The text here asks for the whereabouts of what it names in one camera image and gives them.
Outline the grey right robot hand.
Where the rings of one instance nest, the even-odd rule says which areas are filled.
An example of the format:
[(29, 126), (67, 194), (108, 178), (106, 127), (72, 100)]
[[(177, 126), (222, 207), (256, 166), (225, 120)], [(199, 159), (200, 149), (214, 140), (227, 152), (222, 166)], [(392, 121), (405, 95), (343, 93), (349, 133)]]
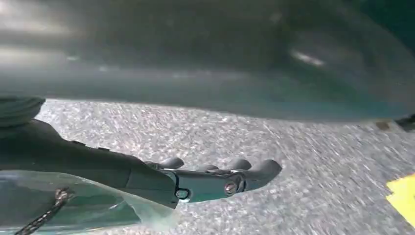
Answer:
[(412, 0), (3, 0), (0, 168), (62, 172), (174, 208), (157, 165), (67, 141), (46, 99), (295, 122), (415, 114)]

